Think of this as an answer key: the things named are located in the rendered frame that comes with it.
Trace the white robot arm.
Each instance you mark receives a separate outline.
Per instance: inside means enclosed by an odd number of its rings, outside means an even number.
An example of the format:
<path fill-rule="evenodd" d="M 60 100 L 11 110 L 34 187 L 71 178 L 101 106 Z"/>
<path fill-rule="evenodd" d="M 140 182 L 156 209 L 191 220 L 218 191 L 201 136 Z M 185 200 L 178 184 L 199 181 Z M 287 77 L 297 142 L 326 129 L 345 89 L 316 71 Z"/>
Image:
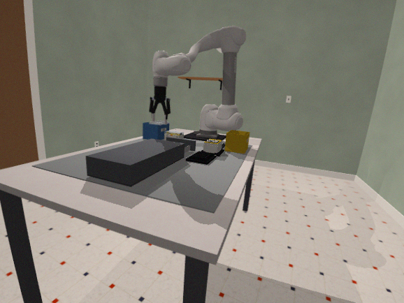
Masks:
<path fill-rule="evenodd" d="M 168 76 L 184 75 L 189 72 L 192 62 L 199 52 L 221 48 L 223 53 L 222 104 L 205 105 L 200 116 L 200 131 L 196 137 L 217 138 L 221 131 L 238 130 L 243 125 L 243 117 L 235 105 L 236 61 L 240 46 L 246 39 L 243 28 L 231 26 L 207 34 L 193 45 L 188 54 L 168 56 L 165 51 L 157 51 L 152 62 L 153 85 L 168 86 Z"/>

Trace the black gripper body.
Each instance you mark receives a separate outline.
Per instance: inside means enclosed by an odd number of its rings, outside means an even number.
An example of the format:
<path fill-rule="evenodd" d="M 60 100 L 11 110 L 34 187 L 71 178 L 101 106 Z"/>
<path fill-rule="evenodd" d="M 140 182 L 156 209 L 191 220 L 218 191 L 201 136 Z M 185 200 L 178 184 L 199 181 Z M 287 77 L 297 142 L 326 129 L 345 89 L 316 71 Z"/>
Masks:
<path fill-rule="evenodd" d="M 154 86 L 154 99 L 156 98 L 158 98 L 157 103 L 161 103 L 159 98 L 161 98 L 163 102 L 166 100 L 166 87 Z"/>

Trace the grey bench mat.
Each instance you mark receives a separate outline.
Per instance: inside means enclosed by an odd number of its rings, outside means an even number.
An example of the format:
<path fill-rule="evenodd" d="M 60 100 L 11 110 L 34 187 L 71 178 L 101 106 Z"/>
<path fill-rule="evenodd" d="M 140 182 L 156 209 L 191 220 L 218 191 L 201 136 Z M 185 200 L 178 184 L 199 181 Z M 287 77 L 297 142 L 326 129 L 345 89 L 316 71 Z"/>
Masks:
<path fill-rule="evenodd" d="M 85 156 L 144 140 L 147 139 L 141 138 L 118 145 L 95 149 L 53 161 L 39 163 L 33 165 L 33 167 L 149 198 L 215 213 L 215 210 L 252 147 L 252 145 L 248 145 L 248 149 L 244 154 L 224 151 L 220 156 L 217 156 L 206 165 L 185 160 L 196 152 L 203 150 L 205 141 L 196 140 L 195 151 L 185 152 L 184 158 L 132 187 L 87 176 Z"/>

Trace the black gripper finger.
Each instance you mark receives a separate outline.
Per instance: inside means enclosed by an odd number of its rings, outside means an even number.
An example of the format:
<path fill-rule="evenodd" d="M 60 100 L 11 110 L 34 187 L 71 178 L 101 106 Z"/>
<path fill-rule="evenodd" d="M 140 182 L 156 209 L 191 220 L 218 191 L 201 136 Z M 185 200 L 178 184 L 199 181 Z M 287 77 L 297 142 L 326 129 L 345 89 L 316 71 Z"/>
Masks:
<path fill-rule="evenodd" d="M 155 111 L 156 111 L 157 106 L 158 106 L 157 101 L 158 101 L 158 98 L 156 98 L 156 100 L 154 102 L 154 97 L 150 97 L 150 109 L 149 109 L 149 112 L 152 113 L 152 121 L 155 121 Z M 154 105 L 154 107 L 153 107 L 153 105 Z"/>
<path fill-rule="evenodd" d="M 171 113 L 170 99 L 166 98 L 166 105 L 165 105 L 165 101 L 163 102 L 161 98 L 159 98 L 159 100 L 161 101 L 162 107 L 164 109 L 164 125 L 167 125 L 168 114 Z M 166 109 L 166 107 L 167 107 L 167 109 Z"/>

